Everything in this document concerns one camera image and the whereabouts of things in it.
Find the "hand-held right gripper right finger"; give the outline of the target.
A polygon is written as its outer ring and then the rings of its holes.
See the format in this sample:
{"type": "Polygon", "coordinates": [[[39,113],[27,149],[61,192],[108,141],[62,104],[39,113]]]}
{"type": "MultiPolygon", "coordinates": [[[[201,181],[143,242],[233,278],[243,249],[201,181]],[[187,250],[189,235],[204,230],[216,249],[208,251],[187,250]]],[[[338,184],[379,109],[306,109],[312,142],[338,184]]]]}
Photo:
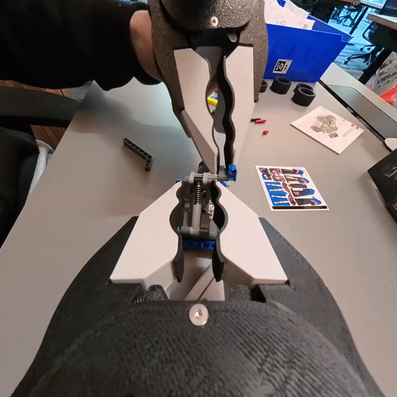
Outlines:
{"type": "Polygon", "coordinates": [[[218,228],[212,253],[216,282],[231,289],[286,284],[287,275],[259,216],[220,182],[212,182],[212,203],[218,228]]]}

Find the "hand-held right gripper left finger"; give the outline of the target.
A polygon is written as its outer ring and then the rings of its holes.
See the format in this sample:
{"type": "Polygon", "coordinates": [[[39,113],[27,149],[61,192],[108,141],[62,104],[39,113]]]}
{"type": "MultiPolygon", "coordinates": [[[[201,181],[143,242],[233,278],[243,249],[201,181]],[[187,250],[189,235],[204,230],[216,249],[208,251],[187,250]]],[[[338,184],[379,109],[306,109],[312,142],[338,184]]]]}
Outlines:
{"type": "Polygon", "coordinates": [[[110,276],[112,283],[161,286],[167,297],[181,282],[184,254],[180,227],[184,220],[183,182],[177,182],[143,210],[110,276]]]}

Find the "blue grey lego model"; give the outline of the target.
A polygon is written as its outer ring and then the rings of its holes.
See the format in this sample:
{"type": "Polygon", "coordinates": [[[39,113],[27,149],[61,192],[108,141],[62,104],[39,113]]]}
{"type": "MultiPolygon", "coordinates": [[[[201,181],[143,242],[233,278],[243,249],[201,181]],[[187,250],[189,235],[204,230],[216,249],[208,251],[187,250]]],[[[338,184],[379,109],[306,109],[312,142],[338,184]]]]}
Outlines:
{"type": "Polygon", "coordinates": [[[218,181],[228,187],[236,181],[237,167],[231,164],[221,166],[219,174],[212,174],[204,162],[199,164],[196,172],[192,171],[184,179],[183,185],[183,221],[178,227],[184,249],[213,251],[219,227],[214,222],[215,204],[211,198],[212,182],[218,181]]]}

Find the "dark grey angled lego beam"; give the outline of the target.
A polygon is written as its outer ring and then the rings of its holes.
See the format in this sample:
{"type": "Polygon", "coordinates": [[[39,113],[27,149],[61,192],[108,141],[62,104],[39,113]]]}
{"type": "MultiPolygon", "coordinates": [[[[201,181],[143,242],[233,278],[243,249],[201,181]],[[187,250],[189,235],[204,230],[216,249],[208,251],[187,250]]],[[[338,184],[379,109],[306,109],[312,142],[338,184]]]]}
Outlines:
{"type": "Polygon", "coordinates": [[[123,145],[125,147],[127,147],[129,150],[131,150],[132,152],[134,152],[136,155],[140,156],[144,160],[145,171],[147,171],[147,172],[151,171],[152,165],[153,165],[153,157],[151,154],[149,154],[147,151],[142,149],[140,146],[133,143],[128,138],[123,139],[123,145]]]}

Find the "lego sticker sheet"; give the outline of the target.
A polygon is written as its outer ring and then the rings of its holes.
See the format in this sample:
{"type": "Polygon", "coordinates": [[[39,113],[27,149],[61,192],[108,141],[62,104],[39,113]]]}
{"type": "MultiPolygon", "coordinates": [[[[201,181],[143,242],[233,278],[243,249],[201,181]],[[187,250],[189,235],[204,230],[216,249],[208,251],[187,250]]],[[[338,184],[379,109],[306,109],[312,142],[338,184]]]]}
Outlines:
{"type": "Polygon", "coordinates": [[[304,167],[256,165],[272,212],[329,211],[329,206],[304,167]]]}

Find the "lego set box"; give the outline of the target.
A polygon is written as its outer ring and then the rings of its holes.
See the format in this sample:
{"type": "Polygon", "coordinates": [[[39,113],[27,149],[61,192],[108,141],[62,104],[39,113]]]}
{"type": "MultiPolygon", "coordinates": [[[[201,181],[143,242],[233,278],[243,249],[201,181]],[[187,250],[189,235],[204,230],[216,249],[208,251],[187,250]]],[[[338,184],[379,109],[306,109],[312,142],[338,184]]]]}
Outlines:
{"type": "Polygon", "coordinates": [[[368,174],[382,196],[387,211],[397,221],[397,150],[372,166],[368,174]]]}

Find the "person's left hand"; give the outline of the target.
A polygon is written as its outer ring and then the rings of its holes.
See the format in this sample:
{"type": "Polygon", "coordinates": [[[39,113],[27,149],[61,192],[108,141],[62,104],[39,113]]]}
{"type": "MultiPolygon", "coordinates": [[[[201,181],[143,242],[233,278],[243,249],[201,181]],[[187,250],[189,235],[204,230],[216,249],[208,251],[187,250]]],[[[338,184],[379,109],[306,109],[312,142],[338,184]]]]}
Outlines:
{"type": "Polygon", "coordinates": [[[129,23],[132,47],[137,60],[146,74],[161,82],[152,44],[152,21],[147,10],[136,11],[129,23]]]}

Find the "blue bin with white label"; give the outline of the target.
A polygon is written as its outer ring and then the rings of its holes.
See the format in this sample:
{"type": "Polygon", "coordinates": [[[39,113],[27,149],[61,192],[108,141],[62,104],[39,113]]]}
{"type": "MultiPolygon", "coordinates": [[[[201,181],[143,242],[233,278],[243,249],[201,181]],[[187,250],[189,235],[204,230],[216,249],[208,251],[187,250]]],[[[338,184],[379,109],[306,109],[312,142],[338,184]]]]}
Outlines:
{"type": "Polygon", "coordinates": [[[267,24],[268,59],[264,78],[278,76],[315,83],[345,48],[352,36],[309,16],[311,30],[267,24]]]}

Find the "white paper sheets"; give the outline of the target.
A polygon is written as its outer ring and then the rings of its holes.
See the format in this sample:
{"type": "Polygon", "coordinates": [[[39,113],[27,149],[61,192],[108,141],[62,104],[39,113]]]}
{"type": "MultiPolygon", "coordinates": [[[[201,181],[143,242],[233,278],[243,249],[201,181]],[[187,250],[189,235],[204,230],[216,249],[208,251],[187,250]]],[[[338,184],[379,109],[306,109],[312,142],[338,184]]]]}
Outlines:
{"type": "Polygon", "coordinates": [[[290,0],[281,6],[276,0],[264,2],[264,18],[266,24],[312,30],[314,20],[309,19],[309,13],[290,0]]]}

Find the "small booklet with buggy cover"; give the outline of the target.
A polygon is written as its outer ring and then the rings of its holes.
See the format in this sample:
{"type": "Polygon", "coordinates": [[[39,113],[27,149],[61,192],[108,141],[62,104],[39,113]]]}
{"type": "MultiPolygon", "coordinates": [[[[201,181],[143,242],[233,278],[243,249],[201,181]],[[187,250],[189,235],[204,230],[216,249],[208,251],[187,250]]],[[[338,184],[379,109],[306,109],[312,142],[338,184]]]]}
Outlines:
{"type": "Polygon", "coordinates": [[[364,132],[362,127],[321,106],[290,125],[338,155],[364,132]]]}

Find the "printed cardboard sign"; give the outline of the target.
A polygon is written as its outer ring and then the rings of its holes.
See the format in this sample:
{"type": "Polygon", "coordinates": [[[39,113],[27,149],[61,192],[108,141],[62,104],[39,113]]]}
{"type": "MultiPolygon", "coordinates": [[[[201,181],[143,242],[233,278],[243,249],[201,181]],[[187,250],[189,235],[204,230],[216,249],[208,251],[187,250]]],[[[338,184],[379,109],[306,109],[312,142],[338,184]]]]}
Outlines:
{"type": "Polygon", "coordinates": [[[392,52],[375,73],[372,91],[378,96],[389,92],[397,83],[397,54],[392,52]]]}

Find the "wooden cabinet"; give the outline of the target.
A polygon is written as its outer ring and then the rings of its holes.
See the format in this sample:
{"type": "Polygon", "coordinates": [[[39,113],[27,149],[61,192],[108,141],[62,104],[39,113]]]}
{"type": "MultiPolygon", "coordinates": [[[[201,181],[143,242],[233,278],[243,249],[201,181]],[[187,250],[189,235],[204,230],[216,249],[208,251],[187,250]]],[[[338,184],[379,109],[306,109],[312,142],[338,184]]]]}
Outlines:
{"type": "MultiPolygon", "coordinates": [[[[62,88],[62,89],[50,89],[50,88],[40,88],[25,85],[15,81],[0,81],[1,87],[12,87],[21,88],[31,91],[49,92],[56,95],[65,96],[72,99],[77,99],[77,94],[75,88],[62,88]]],[[[66,132],[65,128],[62,127],[49,127],[49,126],[31,126],[32,132],[36,139],[43,141],[50,145],[53,149],[56,149],[59,142],[61,141],[63,135],[66,132]]]]}

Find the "person's black clothed body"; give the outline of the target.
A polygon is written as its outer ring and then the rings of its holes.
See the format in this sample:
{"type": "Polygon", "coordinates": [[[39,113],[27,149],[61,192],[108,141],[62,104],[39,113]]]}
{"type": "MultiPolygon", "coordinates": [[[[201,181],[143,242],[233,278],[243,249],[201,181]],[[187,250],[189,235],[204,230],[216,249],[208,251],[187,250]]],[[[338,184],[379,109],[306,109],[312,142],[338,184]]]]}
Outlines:
{"type": "Polygon", "coordinates": [[[0,128],[0,245],[22,211],[39,149],[33,135],[0,128]]]}

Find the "dark desk with black legs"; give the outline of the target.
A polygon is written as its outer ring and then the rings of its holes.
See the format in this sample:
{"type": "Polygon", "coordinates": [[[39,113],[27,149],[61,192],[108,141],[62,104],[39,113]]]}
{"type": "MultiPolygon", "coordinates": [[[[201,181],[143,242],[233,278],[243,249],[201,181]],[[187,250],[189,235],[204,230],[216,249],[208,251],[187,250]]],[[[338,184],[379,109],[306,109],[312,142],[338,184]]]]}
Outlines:
{"type": "Polygon", "coordinates": [[[375,57],[369,67],[359,78],[359,82],[366,84],[378,71],[387,57],[397,51],[397,18],[379,14],[370,14],[367,19],[376,25],[369,36],[371,44],[381,47],[382,51],[375,57]]]}

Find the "black mesh chair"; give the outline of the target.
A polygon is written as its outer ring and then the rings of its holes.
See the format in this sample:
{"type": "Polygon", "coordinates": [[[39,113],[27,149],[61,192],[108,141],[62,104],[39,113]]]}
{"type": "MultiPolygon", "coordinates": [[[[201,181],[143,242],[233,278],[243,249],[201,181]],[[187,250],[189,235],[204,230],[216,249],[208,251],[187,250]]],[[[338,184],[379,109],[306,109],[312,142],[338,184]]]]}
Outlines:
{"type": "Polygon", "coordinates": [[[0,87],[1,126],[67,128],[81,102],[49,92],[0,87]]]}

